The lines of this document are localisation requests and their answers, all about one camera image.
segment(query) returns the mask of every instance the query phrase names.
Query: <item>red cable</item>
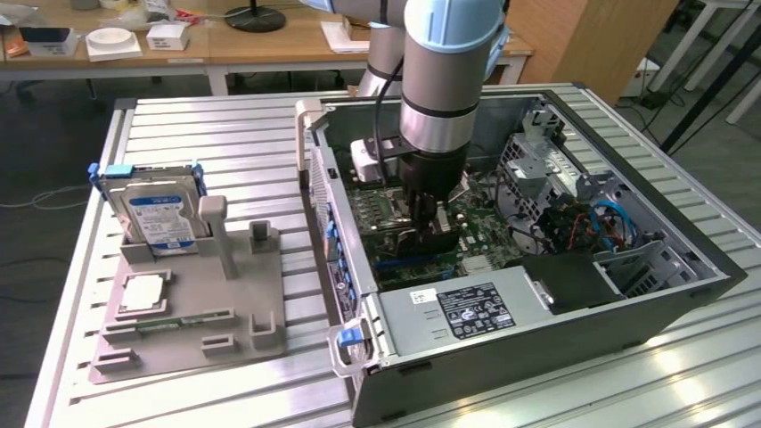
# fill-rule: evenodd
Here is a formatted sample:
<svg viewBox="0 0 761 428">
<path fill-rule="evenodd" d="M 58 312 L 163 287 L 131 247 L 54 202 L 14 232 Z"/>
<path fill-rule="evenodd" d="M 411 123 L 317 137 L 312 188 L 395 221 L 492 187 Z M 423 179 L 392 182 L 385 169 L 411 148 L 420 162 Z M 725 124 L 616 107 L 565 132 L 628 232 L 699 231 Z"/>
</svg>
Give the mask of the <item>red cable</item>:
<svg viewBox="0 0 761 428">
<path fill-rule="evenodd" d="M 576 221 L 573 222 L 573 229 L 571 230 L 571 240 L 568 241 L 568 250 L 569 251 L 573 248 L 573 236 L 576 235 L 576 228 L 579 226 L 579 221 L 581 220 L 583 216 L 584 216 L 584 214 L 579 214 L 576 216 Z"/>
</svg>

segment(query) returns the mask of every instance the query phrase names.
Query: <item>wooden desk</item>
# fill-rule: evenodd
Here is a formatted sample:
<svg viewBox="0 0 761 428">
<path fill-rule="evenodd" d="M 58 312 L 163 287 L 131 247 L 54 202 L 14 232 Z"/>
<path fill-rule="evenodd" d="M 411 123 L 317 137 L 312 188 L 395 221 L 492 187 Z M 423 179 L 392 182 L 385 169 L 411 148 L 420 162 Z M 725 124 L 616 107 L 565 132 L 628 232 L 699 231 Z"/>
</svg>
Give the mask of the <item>wooden desk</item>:
<svg viewBox="0 0 761 428">
<path fill-rule="evenodd" d="M 40 6 L 39 12 L 55 27 L 75 28 L 86 34 L 100 27 L 100 20 L 116 16 L 115 11 L 75 11 L 70 0 L 15 0 L 16 3 Z M 174 0 L 180 9 L 223 15 L 246 0 Z M 339 21 L 340 17 L 303 6 L 296 0 L 267 2 L 287 16 L 284 29 L 256 34 L 228 27 L 222 19 L 191 26 L 188 49 L 151 51 L 146 31 L 138 32 L 143 56 L 108 62 L 90 62 L 84 41 L 78 53 L 67 58 L 40 58 L 23 55 L 0 64 L 0 80 L 54 80 L 66 78 L 120 78 L 204 74 L 210 79 L 212 95 L 228 95 L 227 74 L 300 70 L 361 70 L 368 54 L 335 53 L 325 41 L 320 21 Z M 12 29 L 7 37 L 16 34 Z M 517 83 L 525 59 L 533 49 L 521 38 L 513 37 L 505 46 L 500 82 Z"/>
<path fill-rule="evenodd" d="M 15 4 L 39 6 L 46 22 L 51 27 L 74 28 L 83 37 L 78 46 L 76 55 L 70 57 L 38 57 L 30 54 L 8 58 L 6 66 L 12 69 L 60 69 L 60 68 L 123 68 L 123 67 L 151 67 L 176 65 L 188 60 L 195 63 L 206 63 L 210 60 L 210 32 L 203 25 L 190 27 L 191 43 L 184 51 L 152 51 L 146 39 L 147 31 L 138 31 L 138 41 L 143 56 L 127 58 L 124 60 L 90 62 L 87 55 L 87 45 L 84 35 L 100 28 L 100 20 L 115 18 L 118 12 L 110 9 L 95 9 L 94 11 L 75 11 L 70 6 L 70 0 L 14 0 Z M 208 0 L 175 0 L 180 9 L 207 13 Z M 18 29 L 12 30 L 12 36 L 18 34 Z"/>
<path fill-rule="evenodd" d="M 240 4 L 240 0 L 215 0 L 210 13 L 224 14 Z M 227 73 L 365 68 L 367 53 L 335 53 L 325 41 L 320 22 L 340 21 L 337 15 L 303 7 L 295 0 L 271 0 L 267 4 L 288 19 L 286 28 L 279 31 L 247 33 L 223 22 L 216 22 L 210 29 L 212 64 L 224 64 L 219 70 L 211 67 L 210 80 L 216 94 L 227 90 Z M 513 36 L 499 61 L 504 70 L 497 80 L 503 85 L 517 83 L 525 60 L 533 53 L 535 49 Z"/>
</svg>

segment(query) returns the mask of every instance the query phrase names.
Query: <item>paper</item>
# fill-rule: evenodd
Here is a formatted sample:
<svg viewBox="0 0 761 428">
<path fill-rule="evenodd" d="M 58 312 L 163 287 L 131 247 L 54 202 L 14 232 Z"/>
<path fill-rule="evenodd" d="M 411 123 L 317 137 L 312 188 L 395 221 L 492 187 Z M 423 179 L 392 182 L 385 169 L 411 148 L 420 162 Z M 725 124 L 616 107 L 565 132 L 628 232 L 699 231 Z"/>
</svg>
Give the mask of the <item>paper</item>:
<svg viewBox="0 0 761 428">
<path fill-rule="evenodd" d="M 356 42 L 348 38 L 341 22 L 320 22 L 320 24 L 323 25 L 325 40 L 333 52 L 337 54 L 352 54 L 369 50 L 369 42 Z"/>
</svg>

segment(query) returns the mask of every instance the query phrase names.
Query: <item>white sticker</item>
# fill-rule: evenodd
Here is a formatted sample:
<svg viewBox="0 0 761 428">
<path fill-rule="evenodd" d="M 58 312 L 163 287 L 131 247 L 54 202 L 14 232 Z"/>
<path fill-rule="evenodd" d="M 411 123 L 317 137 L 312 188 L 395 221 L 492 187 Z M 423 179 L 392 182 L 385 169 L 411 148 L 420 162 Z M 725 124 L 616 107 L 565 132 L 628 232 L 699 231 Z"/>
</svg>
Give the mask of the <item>white sticker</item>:
<svg viewBox="0 0 761 428">
<path fill-rule="evenodd" d="M 198 64 L 204 62 L 203 58 L 170 58 L 167 60 L 170 64 Z"/>
<path fill-rule="evenodd" d="M 180 196 L 151 196 L 130 200 L 140 230 L 154 247 L 175 250 L 194 245 L 191 221 L 180 214 L 183 206 Z"/>
<path fill-rule="evenodd" d="M 411 292 L 409 297 L 413 298 L 413 305 L 419 305 L 420 303 L 427 303 L 429 301 L 436 301 L 436 288 L 427 288 L 425 290 Z"/>
</svg>

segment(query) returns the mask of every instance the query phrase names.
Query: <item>blue cable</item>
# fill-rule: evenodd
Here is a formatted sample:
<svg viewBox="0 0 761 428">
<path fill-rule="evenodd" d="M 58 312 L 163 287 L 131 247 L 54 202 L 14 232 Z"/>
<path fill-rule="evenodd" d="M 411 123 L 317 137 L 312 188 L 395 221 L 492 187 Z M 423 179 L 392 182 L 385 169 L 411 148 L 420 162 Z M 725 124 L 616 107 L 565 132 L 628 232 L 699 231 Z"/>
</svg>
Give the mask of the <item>blue cable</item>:
<svg viewBox="0 0 761 428">
<path fill-rule="evenodd" d="M 637 239 L 637 229 L 635 226 L 635 222 L 632 221 L 632 219 L 627 215 L 627 210 L 624 209 L 624 207 L 613 201 L 597 202 L 597 204 L 592 207 L 592 213 L 591 213 L 591 219 L 595 222 L 595 230 L 597 230 L 597 231 L 601 230 L 600 224 L 597 221 L 599 220 L 597 212 L 595 211 L 599 208 L 611 208 L 613 211 L 616 211 L 619 213 L 624 223 L 627 224 L 627 227 L 629 227 L 629 230 L 632 231 L 632 244 L 635 244 L 635 241 Z M 608 248 L 612 249 L 612 244 L 611 244 L 611 241 L 608 240 L 608 238 L 605 238 L 604 241 L 605 241 L 605 245 L 608 246 Z"/>
</svg>

